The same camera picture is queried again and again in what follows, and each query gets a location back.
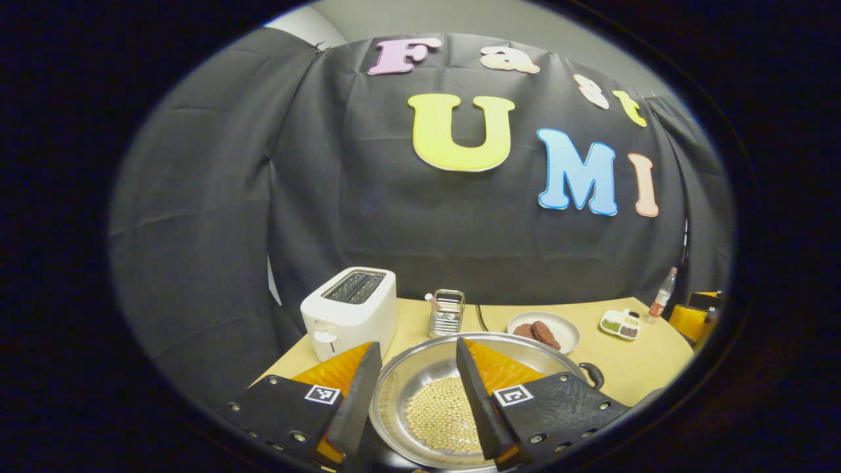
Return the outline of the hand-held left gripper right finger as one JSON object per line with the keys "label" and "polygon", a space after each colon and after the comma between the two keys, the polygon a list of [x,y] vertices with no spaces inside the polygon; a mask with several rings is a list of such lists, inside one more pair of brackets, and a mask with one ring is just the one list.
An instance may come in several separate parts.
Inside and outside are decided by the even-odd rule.
{"label": "hand-held left gripper right finger", "polygon": [[455,350],[482,455],[498,470],[561,460],[630,409],[573,372],[543,374],[462,336]]}

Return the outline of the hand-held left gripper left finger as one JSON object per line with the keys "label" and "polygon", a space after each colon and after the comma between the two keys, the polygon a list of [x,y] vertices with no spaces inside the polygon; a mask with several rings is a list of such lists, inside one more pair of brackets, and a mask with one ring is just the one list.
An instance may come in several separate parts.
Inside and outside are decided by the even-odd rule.
{"label": "hand-held left gripper left finger", "polygon": [[250,440],[321,469],[357,456],[376,381],[379,342],[365,342],[292,378],[266,375],[227,402],[227,422]]}

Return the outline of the stainless steel pot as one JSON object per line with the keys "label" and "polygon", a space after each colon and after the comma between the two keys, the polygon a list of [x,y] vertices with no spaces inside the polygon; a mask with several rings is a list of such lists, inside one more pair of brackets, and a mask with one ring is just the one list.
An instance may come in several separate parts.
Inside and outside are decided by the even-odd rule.
{"label": "stainless steel pot", "polygon": [[445,455],[426,448],[409,428],[403,411],[427,384],[456,377],[456,341],[480,342],[544,375],[568,371],[601,389],[604,375],[592,363],[577,363],[540,342],[498,332],[464,332],[419,342],[393,357],[382,368],[369,410],[375,473],[498,473],[481,454]]}

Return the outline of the black induction cooktop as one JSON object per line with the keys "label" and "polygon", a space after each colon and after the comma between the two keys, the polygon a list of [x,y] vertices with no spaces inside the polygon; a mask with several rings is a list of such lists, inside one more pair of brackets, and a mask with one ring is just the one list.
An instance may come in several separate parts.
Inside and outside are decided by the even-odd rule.
{"label": "black induction cooktop", "polygon": [[423,470],[419,464],[407,460],[387,446],[369,422],[361,434],[361,441],[355,456],[344,473],[417,473]]}

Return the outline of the clear plastic water bottle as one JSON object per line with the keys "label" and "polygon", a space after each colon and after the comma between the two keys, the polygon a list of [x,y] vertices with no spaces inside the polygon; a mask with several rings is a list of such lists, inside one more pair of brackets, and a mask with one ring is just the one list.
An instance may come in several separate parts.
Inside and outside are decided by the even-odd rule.
{"label": "clear plastic water bottle", "polygon": [[667,277],[664,279],[660,288],[658,289],[657,296],[650,305],[650,309],[648,310],[648,314],[644,321],[649,324],[654,324],[656,320],[659,320],[665,311],[665,307],[667,306],[670,297],[675,290],[676,279],[677,279],[678,269],[676,267],[671,267],[670,272],[667,274]]}

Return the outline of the pile of soybeans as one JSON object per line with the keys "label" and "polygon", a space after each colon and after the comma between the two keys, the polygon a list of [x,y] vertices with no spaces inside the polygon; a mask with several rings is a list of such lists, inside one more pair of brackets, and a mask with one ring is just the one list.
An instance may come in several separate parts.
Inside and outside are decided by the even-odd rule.
{"label": "pile of soybeans", "polygon": [[456,377],[430,381],[403,411],[411,435],[426,448],[448,454],[480,454],[480,438],[465,387]]}

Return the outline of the white divided dish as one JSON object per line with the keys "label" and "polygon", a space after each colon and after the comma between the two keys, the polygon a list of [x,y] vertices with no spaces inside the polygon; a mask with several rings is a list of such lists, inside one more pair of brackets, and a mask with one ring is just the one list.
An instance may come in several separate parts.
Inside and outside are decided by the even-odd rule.
{"label": "white divided dish", "polygon": [[612,336],[617,336],[618,338],[621,338],[623,340],[627,340],[627,341],[637,340],[639,338],[641,330],[642,330],[641,320],[640,320],[640,325],[637,327],[637,329],[639,329],[639,335],[635,339],[625,338],[625,336],[622,336],[620,334],[620,332],[612,332],[611,330],[606,330],[601,326],[601,323],[602,323],[603,320],[618,321],[619,323],[622,324],[622,321],[623,321],[625,315],[627,315],[628,313],[636,313],[636,312],[629,311],[628,309],[625,309],[624,311],[616,311],[615,309],[608,309],[608,311],[604,312],[604,315],[602,315],[601,320],[598,323],[598,329],[600,329],[601,332],[604,332],[604,333],[612,335]]}

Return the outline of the white toaster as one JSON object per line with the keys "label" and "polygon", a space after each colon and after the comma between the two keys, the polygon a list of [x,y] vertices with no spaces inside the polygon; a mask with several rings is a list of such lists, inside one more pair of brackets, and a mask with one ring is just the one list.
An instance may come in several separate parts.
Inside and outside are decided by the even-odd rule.
{"label": "white toaster", "polygon": [[397,329],[396,282],[386,269],[348,267],[304,299],[300,311],[320,362],[367,342],[385,356]]}

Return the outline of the white round plate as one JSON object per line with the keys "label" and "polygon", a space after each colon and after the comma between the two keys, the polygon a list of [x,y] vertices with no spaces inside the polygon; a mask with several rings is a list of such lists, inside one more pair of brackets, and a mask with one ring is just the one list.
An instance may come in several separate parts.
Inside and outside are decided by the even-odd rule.
{"label": "white round plate", "polygon": [[581,342],[579,327],[570,320],[561,317],[561,315],[544,311],[527,311],[514,315],[508,322],[507,333],[514,334],[518,327],[534,324],[536,321],[541,321],[547,326],[547,329],[559,344],[559,353],[568,355],[579,346]]}

